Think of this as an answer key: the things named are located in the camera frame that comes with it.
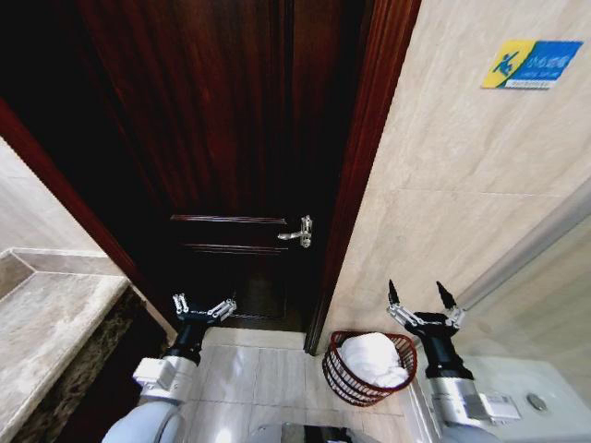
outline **wicker basket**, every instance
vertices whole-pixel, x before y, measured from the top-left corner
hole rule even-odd
[[[376,404],[393,392],[406,388],[416,374],[416,349],[412,340],[405,335],[384,334],[394,343],[400,355],[401,365],[408,371],[408,379],[398,386],[380,388],[370,385],[353,374],[346,366],[338,346],[349,337],[367,334],[360,331],[337,330],[331,335],[331,346],[322,359],[322,372],[331,389],[343,400],[355,406],[367,407]]]

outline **white towel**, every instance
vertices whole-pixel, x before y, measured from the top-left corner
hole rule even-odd
[[[384,334],[351,337],[344,341],[339,353],[347,367],[370,385],[394,388],[408,378],[394,343]]]

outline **toilet flush button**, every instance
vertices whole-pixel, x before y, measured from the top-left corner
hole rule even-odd
[[[539,396],[537,396],[533,392],[527,394],[526,398],[527,398],[527,401],[529,402],[529,404],[531,404],[535,410],[542,411],[542,412],[548,410],[548,406],[546,405],[546,402],[543,401],[542,399],[540,399]]]

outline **door frame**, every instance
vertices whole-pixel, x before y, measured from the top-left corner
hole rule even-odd
[[[352,123],[344,148],[343,169],[324,251],[324,268],[317,291],[319,298],[304,346],[308,353],[316,353],[318,348],[420,3],[421,0],[375,0],[371,6],[371,21],[364,58],[359,69]],[[1,98],[0,133],[148,300],[161,312],[163,309],[170,309],[170,306],[158,302],[161,297],[155,296],[156,289],[138,264],[117,242]]]

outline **door latch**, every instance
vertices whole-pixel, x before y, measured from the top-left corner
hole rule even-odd
[[[312,244],[312,219],[307,215],[302,217],[302,229],[297,233],[280,233],[277,235],[280,240],[292,240],[299,238],[299,244],[309,247]]]

